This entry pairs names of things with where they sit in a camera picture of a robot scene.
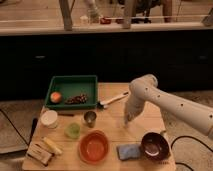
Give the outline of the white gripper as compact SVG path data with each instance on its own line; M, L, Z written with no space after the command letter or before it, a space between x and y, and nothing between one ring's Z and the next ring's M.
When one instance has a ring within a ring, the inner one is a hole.
M144 110L145 102L129 98L124 107L124 126L129 127L129 124Z

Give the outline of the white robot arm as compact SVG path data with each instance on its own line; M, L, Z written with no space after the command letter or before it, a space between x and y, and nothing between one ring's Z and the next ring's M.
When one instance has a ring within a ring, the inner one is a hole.
M157 86L158 80L152 74L144 75L130 82L130 95L124 107L125 124L140 115L145 102L148 101L172 113L213 140L213 108L166 93Z

